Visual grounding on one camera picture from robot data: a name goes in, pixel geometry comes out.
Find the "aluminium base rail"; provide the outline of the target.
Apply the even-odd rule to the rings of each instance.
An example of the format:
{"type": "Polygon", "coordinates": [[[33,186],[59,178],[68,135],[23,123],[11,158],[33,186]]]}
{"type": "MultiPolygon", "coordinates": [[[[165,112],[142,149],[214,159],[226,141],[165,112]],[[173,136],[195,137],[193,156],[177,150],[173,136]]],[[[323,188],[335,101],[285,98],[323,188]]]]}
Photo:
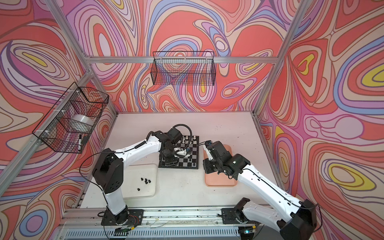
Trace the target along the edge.
{"type": "Polygon", "coordinates": [[[285,201],[278,204],[281,210],[253,202],[240,201],[234,206],[197,207],[139,207],[130,208],[118,217],[105,208],[72,209],[65,212],[59,226],[79,225],[88,227],[155,227],[245,225],[251,220],[265,224],[267,221],[288,222],[301,208],[299,204],[285,201]]]}

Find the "silver tape roll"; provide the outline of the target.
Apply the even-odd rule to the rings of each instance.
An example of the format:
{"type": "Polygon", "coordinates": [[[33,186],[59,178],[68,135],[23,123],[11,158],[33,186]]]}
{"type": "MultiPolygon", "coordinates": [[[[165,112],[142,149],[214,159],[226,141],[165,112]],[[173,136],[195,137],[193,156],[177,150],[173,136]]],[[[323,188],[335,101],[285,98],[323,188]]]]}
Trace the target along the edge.
{"type": "Polygon", "coordinates": [[[94,125],[94,121],[85,115],[76,114],[71,119],[74,121],[80,122],[82,124],[89,125],[89,126],[94,125]]]}

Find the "black and grey chessboard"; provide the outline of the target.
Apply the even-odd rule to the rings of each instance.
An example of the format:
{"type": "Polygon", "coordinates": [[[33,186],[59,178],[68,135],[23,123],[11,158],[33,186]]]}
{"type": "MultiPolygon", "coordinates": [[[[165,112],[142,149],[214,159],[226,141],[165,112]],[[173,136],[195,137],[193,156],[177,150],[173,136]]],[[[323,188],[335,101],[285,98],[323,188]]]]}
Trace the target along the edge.
{"type": "Polygon", "coordinates": [[[182,149],[190,141],[187,147],[187,154],[180,157],[174,157],[174,161],[166,164],[163,155],[159,156],[158,168],[164,169],[190,169],[197,170],[199,168],[199,136],[183,136],[176,144],[177,149],[182,149]]]}

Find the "black chess pieces in tray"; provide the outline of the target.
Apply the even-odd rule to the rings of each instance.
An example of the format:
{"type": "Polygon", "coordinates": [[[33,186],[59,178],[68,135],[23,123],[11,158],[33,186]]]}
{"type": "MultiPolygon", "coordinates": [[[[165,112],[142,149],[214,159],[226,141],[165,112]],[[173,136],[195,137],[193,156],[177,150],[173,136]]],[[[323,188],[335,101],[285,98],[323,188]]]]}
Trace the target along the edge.
{"type": "Polygon", "coordinates": [[[148,191],[150,186],[151,180],[148,180],[147,178],[140,178],[138,181],[137,190],[139,192],[148,191]]]}

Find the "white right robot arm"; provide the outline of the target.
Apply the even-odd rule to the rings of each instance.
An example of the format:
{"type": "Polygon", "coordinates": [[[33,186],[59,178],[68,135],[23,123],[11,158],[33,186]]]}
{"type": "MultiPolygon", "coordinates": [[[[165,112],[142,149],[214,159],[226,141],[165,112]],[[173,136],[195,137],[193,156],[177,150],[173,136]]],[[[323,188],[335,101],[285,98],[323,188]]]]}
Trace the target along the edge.
{"type": "Polygon", "coordinates": [[[221,142],[206,141],[203,146],[207,154],[203,161],[206,174],[224,174],[230,180],[243,183],[270,205],[264,207],[242,198],[232,208],[231,215],[222,215],[224,221],[262,224],[279,232],[285,240],[310,239],[318,226],[317,206],[313,202],[288,194],[261,174],[244,156],[231,155],[221,142]]]}

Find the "white plastic tray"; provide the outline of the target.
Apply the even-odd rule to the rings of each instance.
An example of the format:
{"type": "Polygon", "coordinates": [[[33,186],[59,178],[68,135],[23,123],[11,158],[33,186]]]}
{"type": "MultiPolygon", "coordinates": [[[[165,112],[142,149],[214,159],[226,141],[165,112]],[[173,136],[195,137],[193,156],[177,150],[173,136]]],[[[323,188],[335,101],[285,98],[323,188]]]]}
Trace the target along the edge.
{"type": "Polygon", "coordinates": [[[153,197],[156,193],[158,166],[155,164],[128,166],[124,170],[121,189],[124,199],[153,197]]]}

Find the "pink plastic tray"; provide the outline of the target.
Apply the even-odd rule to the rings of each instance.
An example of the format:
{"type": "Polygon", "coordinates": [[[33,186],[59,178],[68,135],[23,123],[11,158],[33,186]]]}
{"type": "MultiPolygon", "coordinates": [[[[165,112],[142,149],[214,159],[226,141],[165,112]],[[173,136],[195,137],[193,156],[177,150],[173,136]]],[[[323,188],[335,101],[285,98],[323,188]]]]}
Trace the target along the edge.
{"type": "MultiPolygon", "coordinates": [[[[231,155],[233,155],[232,148],[229,145],[224,144],[224,147],[231,155]]],[[[206,159],[208,159],[208,154],[206,152],[205,145],[203,145],[203,149],[204,149],[203,167],[204,167],[204,171],[206,172],[207,171],[206,162],[209,162],[209,161],[206,161],[206,159]]],[[[218,172],[214,172],[210,174],[205,173],[205,184],[207,187],[211,187],[211,188],[234,187],[237,185],[237,181],[234,179],[229,179],[228,176],[224,175],[223,173],[218,174],[218,172]]]]}

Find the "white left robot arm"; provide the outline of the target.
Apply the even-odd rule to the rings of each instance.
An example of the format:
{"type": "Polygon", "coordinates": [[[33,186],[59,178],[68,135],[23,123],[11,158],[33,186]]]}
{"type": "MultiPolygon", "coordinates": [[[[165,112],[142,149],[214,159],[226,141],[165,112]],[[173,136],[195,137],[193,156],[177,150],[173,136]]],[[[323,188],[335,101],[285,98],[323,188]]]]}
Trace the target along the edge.
{"type": "Polygon", "coordinates": [[[175,127],[166,133],[151,131],[139,143],[119,150],[107,148],[100,153],[92,176],[101,188],[107,203],[102,220],[103,226],[128,224],[130,212],[122,193],[125,169],[136,161],[156,152],[172,159],[176,153],[176,144],[182,137],[182,133],[175,127]]]}

